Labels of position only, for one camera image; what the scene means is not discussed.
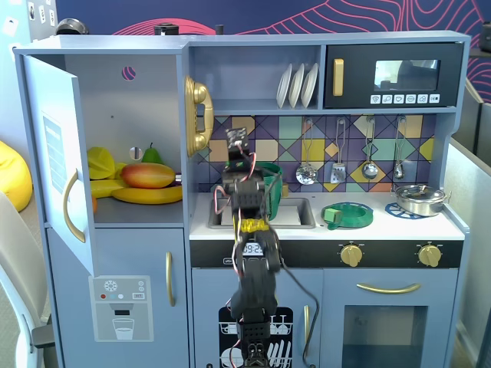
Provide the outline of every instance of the blue burner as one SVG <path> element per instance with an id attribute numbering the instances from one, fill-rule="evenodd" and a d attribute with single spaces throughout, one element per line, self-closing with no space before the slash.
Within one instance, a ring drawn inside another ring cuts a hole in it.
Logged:
<path id="1" fill-rule="evenodd" d="M 415 215 L 404 209 L 402 209 L 397 203 L 389 203 L 385 206 L 385 212 L 394 217 L 400 217 L 401 219 L 419 220 L 424 219 L 423 216 Z"/>

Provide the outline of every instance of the geometric tile pattern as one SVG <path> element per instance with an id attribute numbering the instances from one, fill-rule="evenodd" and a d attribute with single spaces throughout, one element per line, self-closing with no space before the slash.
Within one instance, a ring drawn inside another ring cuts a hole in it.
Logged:
<path id="1" fill-rule="evenodd" d="M 397 115 L 376 115 L 373 128 L 372 161 L 378 168 L 375 179 L 367 180 L 361 170 L 367 158 L 365 135 L 372 134 L 367 117 L 345 116 L 346 140 L 341 151 L 341 161 L 346 164 L 346 181 L 331 184 L 331 171 L 338 161 L 336 146 L 336 122 L 339 117 L 310 117 L 312 125 L 303 121 L 306 117 L 216 117 L 209 145 L 198 152 L 195 173 L 200 192 L 209 192 L 220 184 L 220 173 L 227 160 L 226 133 L 229 128 L 245 127 L 249 135 L 251 151 L 258 161 L 271 162 L 283 169 L 283 182 L 290 192 L 388 192 L 393 183 L 427 184 L 433 155 L 436 115 L 407 115 L 406 136 L 398 133 L 403 142 L 401 158 L 404 178 L 393 177 L 397 155 L 395 136 Z M 338 142 L 342 143 L 342 129 Z M 317 181 L 311 186 L 297 182 L 296 169 L 306 161 L 310 146 L 309 162 L 318 170 Z"/>

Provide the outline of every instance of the silver pot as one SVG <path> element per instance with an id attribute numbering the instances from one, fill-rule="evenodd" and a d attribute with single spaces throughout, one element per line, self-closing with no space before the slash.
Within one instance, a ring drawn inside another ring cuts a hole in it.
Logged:
<path id="1" fill-rule="evenodd" d="M 394 193 L 402 209 L 425 217 L 438 215 L 445 201 L 450 200 L 450 195 L 423 185 L 401 186 Z"/>

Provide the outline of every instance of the oven door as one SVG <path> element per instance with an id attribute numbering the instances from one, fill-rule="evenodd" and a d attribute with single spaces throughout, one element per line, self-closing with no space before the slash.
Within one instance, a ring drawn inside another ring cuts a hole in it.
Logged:
<path id="1" fill-rule="evenodd" d="M 458 270 L 327 269 L 325 368 L 443 368 Z"/>
<path id="2" fill-rule="evenodd" d="M 325 108 L 455 106 L 463 44 L 328 46 Z"/>

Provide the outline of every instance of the gold telephone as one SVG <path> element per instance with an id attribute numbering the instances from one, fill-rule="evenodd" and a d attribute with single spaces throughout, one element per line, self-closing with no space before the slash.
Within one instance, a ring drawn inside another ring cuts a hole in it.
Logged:
<path id="1" fill-rule="evenodd" d="M 196 121 L 196 105 L 205 106 L 204 121 L 205 130 L 198 130 Z M 213 121 L 212 98 L 208 88 L 204 84 L 195 82 L 191 77 L 186 77 L 186 139 L 187 156 L 191 157 L 196 151 L 202 150 L 208 145 L 212 136 Z"/>

